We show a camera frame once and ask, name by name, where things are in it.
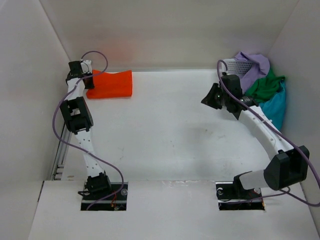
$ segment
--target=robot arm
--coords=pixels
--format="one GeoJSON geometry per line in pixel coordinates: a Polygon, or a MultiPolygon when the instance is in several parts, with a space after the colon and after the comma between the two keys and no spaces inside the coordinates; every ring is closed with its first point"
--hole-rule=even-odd
{"type": "MultiPolygon", "coordinates": [[[[240,101],[257,112],[263,119],[272,125],[264,115],[262,109],[252,97],[243,96],[240,87],[240,79],[236,75],[223,73],[221,77],[227,89],[240,101]]],[[[270,131],[267,126],[257,119],[250,111],[234,101],[218,83],[214,83],[208,95],[201,103],[214,109],[226,107],[239,122],[243,123],[253,136],[263,146],[270,159],[269,165],[259,171],[250,171],[239,174],[233,178],[232,184],[227,186],[225,197],[220,189],[219,199],[248,199],[247,193],[252,189],[271,188],[280,190],[306,179],[308,165],[302,156],[286,140],[270,131]]],[[[309,151],[305,146],[300,149],[309,157],[309,151]]]]}
{"type": "MultiPolygon", "coordinates": [[[[74,89],[80,78],[92,75],[90,60],[72,61],[69,62],[69,67],[70,72],[65,80],[68,92],[74,89]]],[[[93,89],[94,87],[93,77],[80,81],[75,91],[60,106],[65,125],[76,137],[79,147],[93,155],[95,155],[95,151],[91,138],[91,127],[94,122],[83,95],[85,89],[93,89]]],[[[112,189],[109,177],[99,162],[85,152],[83,158],[88,176],[85,184],[86,193],[89,195],[109,194],[112,189]]]]}

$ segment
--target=white platform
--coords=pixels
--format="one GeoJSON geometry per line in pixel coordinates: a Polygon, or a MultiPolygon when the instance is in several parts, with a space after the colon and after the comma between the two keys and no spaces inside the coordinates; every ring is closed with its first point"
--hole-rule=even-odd
{"type": "MultiPolygon", "coordinates": [[[[217,80],[215,70],[134,72],[132,98],[88,100],[97,155],[129,181],[127,211],[80,211],[86,168],[69,148],[62,181],[43,187],[29,240],[319,239],[309,208],[287,195],[266,199],[266,211],[219,211],[209,180],[232,181],[269,159],[231,114],[200,103],[217,80]]],[[[299,184],[292,192],[304,197],[299,184]]]]}
{"type": "Polygon", "coordinates": [[[86,212],[83,184],[45,182],[29,240],[319,239],[309,208],[287,195],[266,199],[265,211],[219,211],[212,181],[132,181],[127,211],[86,212]]]}
{"type": "MultiPolygon", "coordinates": [[[[217,81],[215,70],[134,72],[130,99],[88,100],[97,155],[127,181],[229,181],[264,169],[268,156],[246,127],[200,103],[217,81]]],[[[75,137],[71,142],[78,144],[75,137]]],[[[102,165],[111,181],[120,181],[102,165]]],[[[62,179],[87,179],[77,149],[69,148],[62,179]]]]}

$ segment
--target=blue cloth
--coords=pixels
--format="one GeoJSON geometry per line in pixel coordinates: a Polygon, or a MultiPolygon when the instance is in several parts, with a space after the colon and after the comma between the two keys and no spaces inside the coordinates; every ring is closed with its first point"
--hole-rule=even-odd
{"type": "Polygon", "coordinates": [[[279,90],[273,97],[259,104],[265,116],[272,121],[272,124],[280,131],[286,112],[286,84],[282,80],[279,90]]]}

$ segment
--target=purple cloth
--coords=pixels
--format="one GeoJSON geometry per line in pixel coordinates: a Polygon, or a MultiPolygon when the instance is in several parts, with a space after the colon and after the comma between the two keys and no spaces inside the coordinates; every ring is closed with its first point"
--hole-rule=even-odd
{"type": "Polygon", "coordinates": [[[234,59],[244,62],[250,60],[253,62],[250,70],[240,79],[243,93],[245,93],[257,79],[264,78],[269,73],[270,62],[268,58],[261,54],[246,54],[241,51],[235,55],[234,59]]]}

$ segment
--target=folded cloth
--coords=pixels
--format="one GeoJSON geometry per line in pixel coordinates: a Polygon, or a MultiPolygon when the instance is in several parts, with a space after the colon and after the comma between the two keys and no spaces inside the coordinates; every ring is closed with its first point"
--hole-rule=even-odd
{"type": "Polygon", "coordinates": [[[280,131],[286,112],[286,85],[281,80],[277,93],[267,102],[259,104],[264,115],[272,121],[272,124],[280,131]]]}
{"type": "Polygon", "coordinates": [[[276,76],[272,68],[268,75],[260,78],[245,92],[246,96],[253,97],[257,103],[269,101],[279,90],[280,81],[285,80],[285,76],[276,76]]]}
{"type": "Polygon", "coordinates": [[[127,98],[132,96],[132,71],[104,72],[93,77],[94,88],[86,92],[88,99],[127,98]]]}
{"type": "Polygon", "coordinates": [[[253,62],[250,70],[240,79],[240,85],[243,93],[245,93],[257,79],[267,76],[270,70],[268,58],[261,54],[246,54],[241,51],[235,55],[234,58],[239,61],[253,62]]]}

